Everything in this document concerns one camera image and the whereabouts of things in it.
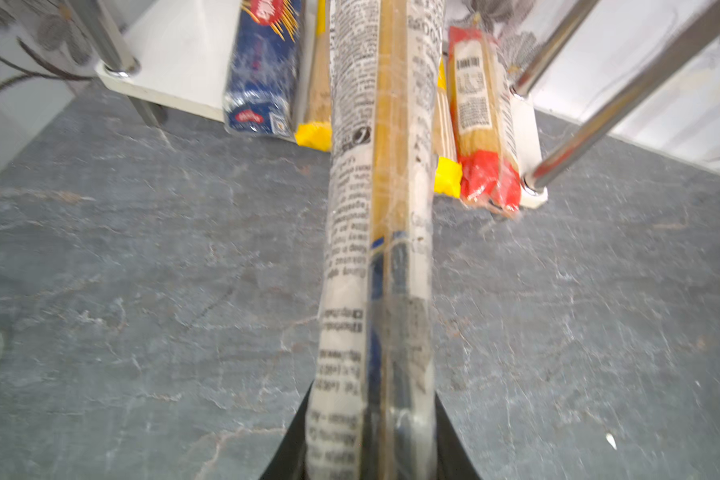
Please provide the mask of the small red-end spaghetti pack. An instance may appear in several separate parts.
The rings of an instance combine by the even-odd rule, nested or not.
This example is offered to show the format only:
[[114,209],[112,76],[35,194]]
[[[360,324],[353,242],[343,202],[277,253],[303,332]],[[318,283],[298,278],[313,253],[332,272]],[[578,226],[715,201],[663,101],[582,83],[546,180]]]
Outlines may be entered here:
[[448,32],[448,94],[461,199],[507,217],[520,210],[521,179],[509,87],[493,37],[477,27]]

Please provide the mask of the clear blue-end spaghetti pack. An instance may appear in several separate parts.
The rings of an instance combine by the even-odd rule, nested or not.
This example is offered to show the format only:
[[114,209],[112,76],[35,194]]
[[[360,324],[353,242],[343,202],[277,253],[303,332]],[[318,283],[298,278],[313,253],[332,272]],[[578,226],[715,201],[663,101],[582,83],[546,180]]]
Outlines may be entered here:
[[332,151],[310,479],[432,479],[432,146],[444,5],[330,6]]

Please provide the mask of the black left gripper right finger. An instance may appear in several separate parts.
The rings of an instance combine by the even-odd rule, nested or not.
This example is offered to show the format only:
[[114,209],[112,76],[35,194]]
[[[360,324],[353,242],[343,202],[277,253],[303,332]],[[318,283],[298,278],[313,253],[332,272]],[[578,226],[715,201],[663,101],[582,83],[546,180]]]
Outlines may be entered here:
[[480,480],[447,411],[435,395],[437,480]]

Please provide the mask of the yellow pastatime pack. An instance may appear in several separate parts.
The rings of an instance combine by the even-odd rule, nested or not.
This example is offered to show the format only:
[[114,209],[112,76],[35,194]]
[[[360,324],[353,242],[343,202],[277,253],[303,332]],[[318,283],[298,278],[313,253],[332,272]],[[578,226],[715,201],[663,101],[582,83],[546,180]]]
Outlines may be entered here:
[[462,167],[458,162],[455,136],[447,94],[445,58],[439,65],[433,122],[433,151],[437,156],[434,192],[439,195],[461,198]]
[[295,133],[296,143],[302,147],[330,152],[331,77],[330,77],[330,1],[315,3],[315,28],[306,110]]

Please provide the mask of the blue Barilla spaghetti pack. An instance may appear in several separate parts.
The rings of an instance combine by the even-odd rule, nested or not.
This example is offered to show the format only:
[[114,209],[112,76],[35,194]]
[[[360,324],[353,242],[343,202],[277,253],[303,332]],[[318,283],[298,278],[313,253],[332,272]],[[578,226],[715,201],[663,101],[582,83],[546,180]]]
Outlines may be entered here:
[[301,1],[241,3],[222,99],[228,131],[293,137],[303,11]]

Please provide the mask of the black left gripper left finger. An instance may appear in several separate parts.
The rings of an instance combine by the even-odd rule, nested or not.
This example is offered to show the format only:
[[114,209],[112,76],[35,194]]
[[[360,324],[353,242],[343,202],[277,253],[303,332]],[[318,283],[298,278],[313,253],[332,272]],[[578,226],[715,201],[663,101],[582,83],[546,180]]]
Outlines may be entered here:
[[312,385],[309,385],[281,443],[259,477],[260,480],[304,480],[307,478],[305,425],[311,390]]

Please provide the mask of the yellow Pastatime pack front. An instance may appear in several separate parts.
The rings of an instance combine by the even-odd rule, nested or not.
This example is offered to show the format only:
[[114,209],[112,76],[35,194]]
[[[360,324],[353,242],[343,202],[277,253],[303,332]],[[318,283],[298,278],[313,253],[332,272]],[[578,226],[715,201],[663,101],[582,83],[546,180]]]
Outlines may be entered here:
[[462,167],[458,162],[455,136],[447,94],[445,58],[439,65],[433,122],[433,151],[437,156],[434,192],[439,195],[461,198]]

